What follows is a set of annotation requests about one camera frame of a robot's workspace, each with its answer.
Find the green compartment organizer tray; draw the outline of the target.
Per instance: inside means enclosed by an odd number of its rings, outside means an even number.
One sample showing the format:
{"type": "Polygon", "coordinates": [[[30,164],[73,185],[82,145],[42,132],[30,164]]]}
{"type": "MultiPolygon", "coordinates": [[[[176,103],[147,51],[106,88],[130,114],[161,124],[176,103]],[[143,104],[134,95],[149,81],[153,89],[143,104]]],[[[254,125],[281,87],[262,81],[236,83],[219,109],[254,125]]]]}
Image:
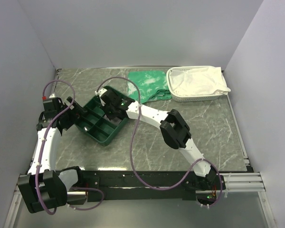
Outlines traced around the green compartment organizer tray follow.
{"type": "MultiPolygon", "coordinates": [[[[105,86],[107,90],[116,89],[105,86]]],[[[82,133],[86,136],[95,140],[101,146],[107,146],[111,143],[113,138],[120,132],[120,130],[125,126],[128,119],[124,119],[118,127],[115,129],[108,126],[104,119],[104,111],[101,109],[101,102],[99,96],[93,96],[84,106],[88,113],[86,116],[80,117],[76,121],[75,125],[82,133]]]]}

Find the green white patterned underwear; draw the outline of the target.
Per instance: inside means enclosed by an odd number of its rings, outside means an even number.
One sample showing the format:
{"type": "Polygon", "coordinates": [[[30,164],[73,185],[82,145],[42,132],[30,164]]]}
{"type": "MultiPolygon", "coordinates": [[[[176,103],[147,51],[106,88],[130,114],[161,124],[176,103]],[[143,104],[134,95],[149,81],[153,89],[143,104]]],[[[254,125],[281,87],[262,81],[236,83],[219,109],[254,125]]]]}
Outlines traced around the green white patterned underwear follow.
{"type": "Polygon", "coordinates": [[[139,88],[141,104],[171,99],[171,93],[164,71],[150,70],[130,72],[128,79],[139,88]]]}

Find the striped grey underwear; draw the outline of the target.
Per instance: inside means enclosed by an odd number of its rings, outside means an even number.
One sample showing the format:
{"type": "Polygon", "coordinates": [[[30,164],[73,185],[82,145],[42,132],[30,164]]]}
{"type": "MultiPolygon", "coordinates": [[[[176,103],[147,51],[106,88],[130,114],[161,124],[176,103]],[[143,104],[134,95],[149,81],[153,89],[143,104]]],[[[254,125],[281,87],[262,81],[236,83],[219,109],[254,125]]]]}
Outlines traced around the striped grey underwear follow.
{"type": "Polygon", "coordinates": [[[107,115],[104,115],[105,122],[108,126],[115,129],[119,126],[119,124],[122,122],[122,120],[118,117],[115,117],[113,119],[110,119],[107,115]]]}

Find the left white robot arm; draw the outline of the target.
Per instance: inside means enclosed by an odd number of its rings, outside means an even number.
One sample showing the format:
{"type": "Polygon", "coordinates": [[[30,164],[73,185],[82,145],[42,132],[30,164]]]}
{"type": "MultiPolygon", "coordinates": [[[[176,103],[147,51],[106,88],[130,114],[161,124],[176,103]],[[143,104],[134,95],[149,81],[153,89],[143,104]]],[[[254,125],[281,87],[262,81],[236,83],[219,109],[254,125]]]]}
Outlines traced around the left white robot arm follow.
{"type": "Polygon", "coordinates": [[[56,156],[63,130],[69,129],[78,119],[81,106],[69,109],[47,129],[51,120],[67,105],[60,97],[52,94],[43,98],[44,111],[36,126],[38,142],[35,156],[26,175],[19,177],[18,188],[30,213],[43,211],[40,200],[48,209],[56,209],[67,203],[67,191],[71,188],[81,190],[85,185],[83,172],[78,166],[56,172],[56,156]]]}

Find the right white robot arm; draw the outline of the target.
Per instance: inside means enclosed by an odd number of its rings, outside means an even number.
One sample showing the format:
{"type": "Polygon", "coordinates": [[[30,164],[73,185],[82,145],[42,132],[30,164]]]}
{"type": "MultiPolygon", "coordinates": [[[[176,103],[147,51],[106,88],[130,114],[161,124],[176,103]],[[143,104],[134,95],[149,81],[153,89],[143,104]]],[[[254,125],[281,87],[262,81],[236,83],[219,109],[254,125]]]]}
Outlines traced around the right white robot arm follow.
{"type": "Polygon", "coordinates": [[[222,178],[218,169],[210,161],[206,160],[199,151],[192,139],[189,126],[177,110],[172,109],[169,112],[157,110],[142,105],[138,101],[128,97],[122,98],[112,89],[103,88],[96,91],[95,95],[99,97],[102,110],[110,120],[117,117],[120,119],[128,118],[137,121],[131,136],[130,163],[135,176],[143,185],[154,190],[170,190],[179,186],[189,175],[190,171],[194,171],[194,173],[199,176],[199,185],[206,190],[210,189],[215,184],[216,179],[218,179],[220,185],[222,185],[222,178]],[[164,142],[169,147],[179,150],[191,164],[189,170],[176,184],[165,188],[153,187],[143,181],[135,170],[132,148],[134,135],[136,134],[140,121],[160,129],[164,142]]]}

